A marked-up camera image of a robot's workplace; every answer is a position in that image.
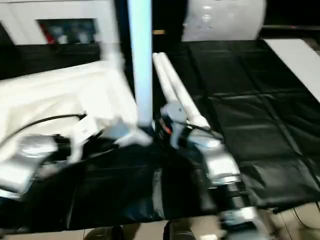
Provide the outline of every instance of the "black fabric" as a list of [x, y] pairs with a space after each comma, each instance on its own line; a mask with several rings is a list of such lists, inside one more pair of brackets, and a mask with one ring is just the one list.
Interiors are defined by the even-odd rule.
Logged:
[[[224, 135], [256, 206], [320, 199], [320, 104], [264, 41], [190, 42], [167, 54]], [[188, 87], [196, 83], [200, 95]]]
[[[99, 59], [96, 45], [86, 49], [7, 48], [0, 79]], [[200, 112], [225, 137], [255, 205], [285, 209], [319, 201], [320, 104], [263, 41], [161, 43], [154, 51], [168, 54]], [[125, 71], [133, 87], [130, 63]], [[156, 114], [165, 98], [155, 73], [153, 83]], [[86, 162], [36, 182], [24, 204], [0, 199], [0, 228], [51, 232], [208, 213], [200, 210], [183, 154], [156, 142], [109, 148], [97, 140]], [[153, 199], [159, 189], [162, 211]], [[213, 206], [210, 213], [216, 211]], [[17, 217], [6, 218], [10, 213]]]

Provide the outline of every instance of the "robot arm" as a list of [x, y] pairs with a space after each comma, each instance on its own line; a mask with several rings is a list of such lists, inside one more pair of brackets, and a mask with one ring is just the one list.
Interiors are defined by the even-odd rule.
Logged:
[[[202, 127], [189, 127], [193, 125], [188, 124], [188, 120], [191, 119], [192, 123], [195, 123], [196, 119], [202, 119], [203, 116], [193, 103], [177, 73], [173, 73], [174, 70], [168, 58], [164, 57], [161, 60], [162, 62], [154, 61], [158, 73], [159, 70], [167, 71], [171, 66], [166, 75], [158, 74], [159, 78], [167, 76], [167, 79], [160, 80], [161, 85], [164, 81], [167, 83], [162, 90], [168, 89], [170, 83], [173, 91], [165, 94], [169, 103], [161, 109], [160, 118], [155, 122], [156, 135], [162, 142], [177, 151], [196, 149], [201, 153], [202, 157], [191, 159], [195, 166], [199, 194], [209, 195], [211, 201], [219, 209], [221, 226], [228, 232], [226, 239], [267, 240], [266, 228], [259, 221], [256, 208], [251, 204], [235, 159], [226, 149], [222, 139], [208, 130], [209, 125], [203, 125], [207, 122], [206, 120], [199, 121]], [[176, 93], [176, 98], [181, 103], [176, 100], [170, 101], [174, 99], [173, 97], [168, 98], [172, 92]]]

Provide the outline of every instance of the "white cabinet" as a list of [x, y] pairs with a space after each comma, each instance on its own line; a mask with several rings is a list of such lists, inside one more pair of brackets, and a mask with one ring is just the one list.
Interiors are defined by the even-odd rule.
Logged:
[[4, 30], [7, 32], [11, 41], [18, 45], [27, 43], [27, 37], [19, 25], [19, 21], [15, 18], [14, 14], [11, 12], [9, 4], [2, 3], [0, 1], [0, 24], [3, 26]]
[[[14, 2], [9, 7], [19, 22], [20, 28], [25, 30], [26, 39], [19, 41], [18, 44], [47, 44], [50, 36], [48, 32], [46, 33], [43, 23], [50, 25], [54, 22], [53, 25], [57, 25], [64, 22], [64, 26], [71, 25], [66, 27], [70, 29], [75, 25], [76, 20], [82, 21], [83, 25], [88, 26], [87, 28], [90, 28], [90, 20], [92, 20], [94, 27], [91, 28], [94, 30], [91, 30], [91, 33], [95, 39], [99, 38], [106, 43], [118, 42], [112, 0]], [[60, 43], [68, 42], [68, 36], [61, 33], [64, 31], [62, 28], [55, 26], [54, 31], [63, 35], [64, 38], [60, 38]], [[85, 33], [78, 34], [81, 42], [89, 39]]]

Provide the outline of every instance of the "white surface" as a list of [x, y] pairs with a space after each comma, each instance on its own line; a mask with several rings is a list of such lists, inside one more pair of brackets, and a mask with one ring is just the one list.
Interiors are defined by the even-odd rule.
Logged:
[[320, 102], [320, 56], [301, 39], [265, 42]]
[[103, 29], [101, 41], [104, 43], [118, 42], [114, 32], [110, 7], [111, 0], [92, 1], [47, 1], [17, 2], [9, 5], [10, 11], [25, 30], [26, 38], [18, 41], [23, 44], [47, 44], [47, 40], [36, 20], [41, 19], [95, 19], [96, 25]]
[[[105, 61], [2, 80], [0, 102], [0, 141], [38, 119], [84, 111], [104, 125], [117, 118], [130, 126], [137, 124], [137, 106], [123, 73]], [[77, 122], [76, 118], [49, 121], [22, 134], [65, 135]], [[16, 139], [5, 153], [1, 149], [1, 159], [12, 153]]]
[[9, 4], [7, 3], [0, 3], [0, 23], [2, 24], [14, 44], [27, 42], [25, 34], [20, 28], [15, 16], [10, 11]]
[[101, 57], [121, 67], [123, 57], [118, 45], [120, 40], [114, 0], [91, 2], [95, 12], [95, 26], [100, 36]]
[[129, 0], [131, 51], [138, 124], [153, 121], [152, 92], [152, 0]]
[[207, 120], [200, 114], [197, 106], [190, 97], [186, 87], [182, 83], [167, 55], [163, 52], [160, 52], [158, 56], [165, 72], [169, 77], [171, 86], [173, 87], [177, 98], [181, 102], [190, 123], [201, 127], [210, 127]]
[[266, 0], [190, 0], [182, 40], [254, 40], [265, 11]]
[[156, 70], [156, 74], [158, 75], [158, 79], [160, 81], [162, 92], [165, 96], [166, 101], [169, 103], [178, 101], [178, 98], [176, 96], [176, 93], [173, 87], [171, 86], [171, 83], [165, 71], [165, 68], [162, 66], [161, 59], [158, 53], [153, 53], [152, 59], [153, 59], [154, 68]]

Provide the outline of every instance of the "white stick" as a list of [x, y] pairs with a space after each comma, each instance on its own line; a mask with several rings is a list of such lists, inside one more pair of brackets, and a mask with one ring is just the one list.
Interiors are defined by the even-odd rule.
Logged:
[[177, 72], [175, 71], [174, 67], [172, 66], [167, 55], [164, 52], [160, 52], [158, 55], [161, 59], [162, 66], [164, 67], [167, 75], [169, 76], [171, 85], [174, 88], [174, 91], [175, 91], [177, 97], [179, 98], [183, 108], [184, 108], [184, 111], [189, 119], [189, 122], [194, 125], [210, 128], [209, 123], [200, 114], [197, 106], [195, 105], [194, 101], [192, 100], [191, 96], [189, 95], [187, 89], [185, 88], [184, 84], [182, 83], [180, 77], [178, 76]]
[[151, 0], [128, 3], [138, 125], [149, 127], [153, 120]]
[[165, 96], [166, 101], [168, 103], [178, 101], [176, 93], [171, 86], [171, 82], [169, 80], [169, 77], [167, 76], [167, 73], [166, 73], [163, 65], [162, 65], [162, 62], [161, 62], [161, 59], [160, 59], [160, 56], [158, 55], [158, 53], [153, 53], [152, 59], [153, 59], [154, 67], [155, 67], [156, 73], [158, 75], [159, 82], [160, 82], [160, 85], [162, 88], [162, 92]]

